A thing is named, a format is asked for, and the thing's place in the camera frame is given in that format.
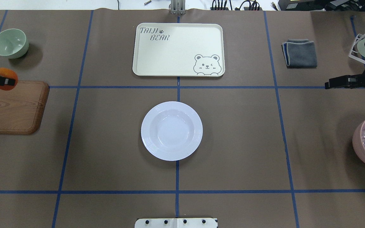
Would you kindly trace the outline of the orange fruit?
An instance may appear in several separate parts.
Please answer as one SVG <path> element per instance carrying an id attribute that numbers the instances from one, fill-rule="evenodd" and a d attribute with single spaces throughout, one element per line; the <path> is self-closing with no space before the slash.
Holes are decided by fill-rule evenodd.
<path id="1" fill-rule="evenodd" d="M 14 72 L 11 69 L 7 69 L 7 68 L 4 68 L 4 67 L 1 67 L 0 68 L 0 76 L 3 76 L 5 78 L 13 79 L 14 80 L 14 84 L 13 85 L 10 85 L 10 84 L 0 85 L 0 90 L 10 91 L 10 90 L 14 89 L 14 87 L 18 83 L 18 76 L 17 76 L 16 72 Z"/>

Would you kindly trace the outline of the white round plate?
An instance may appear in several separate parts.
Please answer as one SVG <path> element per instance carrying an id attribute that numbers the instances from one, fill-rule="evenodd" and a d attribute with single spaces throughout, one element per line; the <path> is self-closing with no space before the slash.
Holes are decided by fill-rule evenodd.
<path id="1" fill-rule="evenodd" d="M 141 139 L 150 154 L 178 161 L 199 147 L 204 129 L 200 116 L 189 105 L 168 101 L 148 111 L 141 124 Z"/>

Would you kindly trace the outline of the cream bear serving tray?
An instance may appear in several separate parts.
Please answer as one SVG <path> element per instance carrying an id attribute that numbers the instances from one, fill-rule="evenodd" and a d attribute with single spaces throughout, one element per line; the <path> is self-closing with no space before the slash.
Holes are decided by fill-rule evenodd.
<path id="1" fill-rule="evenodd" d="M 220 77 L 223 29 L 209 23 L 141 23 L 132 69 L 138 76 Z"/>

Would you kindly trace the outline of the green ceramic bowl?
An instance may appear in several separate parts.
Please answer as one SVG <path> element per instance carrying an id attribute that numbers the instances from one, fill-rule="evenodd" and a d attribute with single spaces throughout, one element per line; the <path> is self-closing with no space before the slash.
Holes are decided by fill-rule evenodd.
<path id="1" fill-rule="evenodd" d="M 29 50 L 29 40 L 19 29 L 8 29 L 0 32 L 0 56 L 8 59 L 20 58 Z"/>

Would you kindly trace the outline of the wooden cutting board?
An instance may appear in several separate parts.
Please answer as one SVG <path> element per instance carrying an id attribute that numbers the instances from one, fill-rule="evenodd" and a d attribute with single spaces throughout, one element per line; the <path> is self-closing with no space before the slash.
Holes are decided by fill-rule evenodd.
<path id="1" fill-rule="evenodd" d="M 0 134 L 35 133 L 42 123 L 48 96 L 49 85 L 41 81 L 22 81 L 12 90 L 0 90 Z"/>

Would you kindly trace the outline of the folded grey cloth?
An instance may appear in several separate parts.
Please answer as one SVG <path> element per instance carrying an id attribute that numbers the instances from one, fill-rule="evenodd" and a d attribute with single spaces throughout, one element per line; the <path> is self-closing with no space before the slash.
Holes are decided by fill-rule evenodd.
<path id="1" fill-rule="evenodd" d="M 308 39 L 288 39 L 282 43 L 282 51 L 287 68 L 317 68 L 316 46 Z"/>

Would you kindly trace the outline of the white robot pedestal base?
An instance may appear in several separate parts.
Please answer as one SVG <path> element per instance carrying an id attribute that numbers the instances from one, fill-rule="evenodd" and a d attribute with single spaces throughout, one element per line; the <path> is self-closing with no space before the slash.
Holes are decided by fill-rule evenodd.
<path id="1" fill-rule="evenodd" d="M 216 218 L 143 218 L 135 228 L 217 228 Z"/>

